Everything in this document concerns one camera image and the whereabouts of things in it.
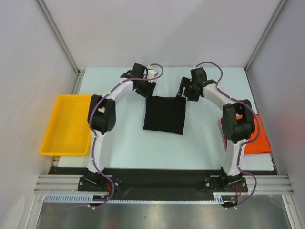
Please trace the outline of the black t-shirt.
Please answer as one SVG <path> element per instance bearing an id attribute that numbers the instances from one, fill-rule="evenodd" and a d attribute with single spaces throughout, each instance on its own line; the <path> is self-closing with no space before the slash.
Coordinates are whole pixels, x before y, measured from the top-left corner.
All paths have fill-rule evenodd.
<path id="1" fill-rule="evenodd" d="M 146 99 L 144 130 L 183 135 L 186 99 L 153 96 Z"/>

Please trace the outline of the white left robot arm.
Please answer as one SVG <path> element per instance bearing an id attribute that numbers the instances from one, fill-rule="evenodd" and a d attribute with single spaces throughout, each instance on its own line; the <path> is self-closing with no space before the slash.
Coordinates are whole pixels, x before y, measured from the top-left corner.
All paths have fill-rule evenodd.
<path id="1" fill-rule="evenodd" d="M 104 188 L 105 183 L 108 183 L 108 179 L 101 175 L 105 169 L 102 162 L 103 141 L 115 127 L 116 105 L 132 91 L 145 98 L 152 96 L 156 86 L 155 80 L 159 77 L 158 71 L 153 69 L 152 65 L 146 67 L 135 63 L 133 68 L 123 73 L 118 83 L 104 95 L 92 95 L 87 119 L 92 139 L 88 171 L 84 179 L 94 190 L 99 191 Z"/>

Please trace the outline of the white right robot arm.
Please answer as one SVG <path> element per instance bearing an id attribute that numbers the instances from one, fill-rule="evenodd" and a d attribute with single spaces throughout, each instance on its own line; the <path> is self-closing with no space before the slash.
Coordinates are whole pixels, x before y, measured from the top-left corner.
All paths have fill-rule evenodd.
<path id="1" fill-rule="evenodd" d="M 251 134 L 256 130 L 256 113 L 249 100 L 236 100 L 222 91 L 220 81 L 207 79 L 203 68 L 191 70 L 191 78 L 183 77 L 177 92 L 178 97 L 189 101 L 205 98 L 222 111 L 222 133 L 227 140 L 226 156 L 221 167 L 219 185 L 224 191 L 232 191 L 242 181 L 241 159 Z"/>

